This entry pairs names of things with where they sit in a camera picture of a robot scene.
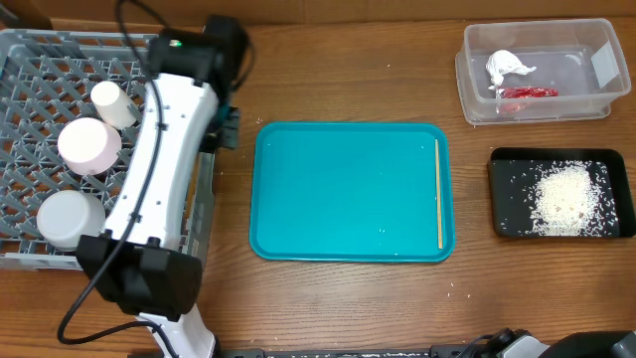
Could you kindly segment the wooden chopstick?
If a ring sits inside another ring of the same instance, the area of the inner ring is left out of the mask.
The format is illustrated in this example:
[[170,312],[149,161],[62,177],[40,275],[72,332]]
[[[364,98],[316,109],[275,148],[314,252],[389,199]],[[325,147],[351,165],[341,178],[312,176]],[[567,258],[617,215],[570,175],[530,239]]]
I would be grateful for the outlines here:
[[443,222],[441,211],[441,177],[440,177],[440,156],[439,141],[434,141],[435,155],[435,188],[436,188],[436,217],[437,217],[437,246],[439,250],[443,249]]

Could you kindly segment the grey-green bowl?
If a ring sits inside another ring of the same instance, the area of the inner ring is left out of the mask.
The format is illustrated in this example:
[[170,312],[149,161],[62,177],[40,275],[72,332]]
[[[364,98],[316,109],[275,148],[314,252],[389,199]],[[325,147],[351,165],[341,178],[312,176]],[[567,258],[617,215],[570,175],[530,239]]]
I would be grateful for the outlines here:
[[82,235],[97,236],[105,221],[105,210],[91,194],[65,190],[51,195],[36,217],[40,234],[54,247],[74,251]]

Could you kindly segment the white tissue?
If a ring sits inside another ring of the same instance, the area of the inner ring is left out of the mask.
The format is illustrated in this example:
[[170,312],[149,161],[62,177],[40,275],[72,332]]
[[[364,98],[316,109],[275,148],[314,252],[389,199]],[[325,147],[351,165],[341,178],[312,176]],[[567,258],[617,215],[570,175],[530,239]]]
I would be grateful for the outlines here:
[[486,71],[491,79],[489,89],[496,90],[499,88],[508,74],[525,76],[536,69],[536,67],[525,66],[516,55],[507,50],[496,51],[486,63]]

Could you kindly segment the white paper cup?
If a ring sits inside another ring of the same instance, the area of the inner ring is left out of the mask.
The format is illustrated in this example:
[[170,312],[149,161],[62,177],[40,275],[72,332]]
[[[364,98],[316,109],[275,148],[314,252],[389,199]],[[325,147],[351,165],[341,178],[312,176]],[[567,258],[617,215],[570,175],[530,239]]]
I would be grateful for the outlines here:
[[117,83],[103,81],[96,84],[90,91],[90,99],[108,125],[121,130],[135,124],[136,117],[128,108],[133,101]]

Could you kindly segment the red snack wrapper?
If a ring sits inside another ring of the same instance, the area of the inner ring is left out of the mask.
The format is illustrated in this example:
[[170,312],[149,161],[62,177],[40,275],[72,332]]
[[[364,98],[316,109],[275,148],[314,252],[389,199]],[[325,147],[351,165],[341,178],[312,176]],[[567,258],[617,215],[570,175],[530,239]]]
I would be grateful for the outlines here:
[[[513,87],[496,90],[497,99],[541,98],[559,96],[557,89],[542,87]],[[498,113],[512,114],[529,106],[527,102],[502,103],[497,107]]]

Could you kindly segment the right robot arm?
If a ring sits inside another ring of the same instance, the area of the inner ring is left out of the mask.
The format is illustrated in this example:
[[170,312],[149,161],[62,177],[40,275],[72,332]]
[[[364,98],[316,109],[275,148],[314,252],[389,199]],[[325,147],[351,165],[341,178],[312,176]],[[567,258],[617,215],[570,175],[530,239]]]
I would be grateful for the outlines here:
[[506,328],[476,338],[458,357],[635,358],[635,331],[578,332],[549,345],[527,330]]

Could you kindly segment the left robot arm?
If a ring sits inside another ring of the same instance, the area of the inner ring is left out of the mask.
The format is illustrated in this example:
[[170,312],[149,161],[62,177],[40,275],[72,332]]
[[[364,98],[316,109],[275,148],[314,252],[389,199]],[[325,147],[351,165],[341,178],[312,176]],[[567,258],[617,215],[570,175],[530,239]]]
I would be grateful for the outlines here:
[[236,143],[233,94],[253,48],[232,17],[213,15],[201,33],[165,28],[150,42],[143,120],[119,196],[76,258],[88,290],[134,316],[166,357],[212,357],[214,334],[196,305],[202,254],[181,251],[186,196],[200,152]]

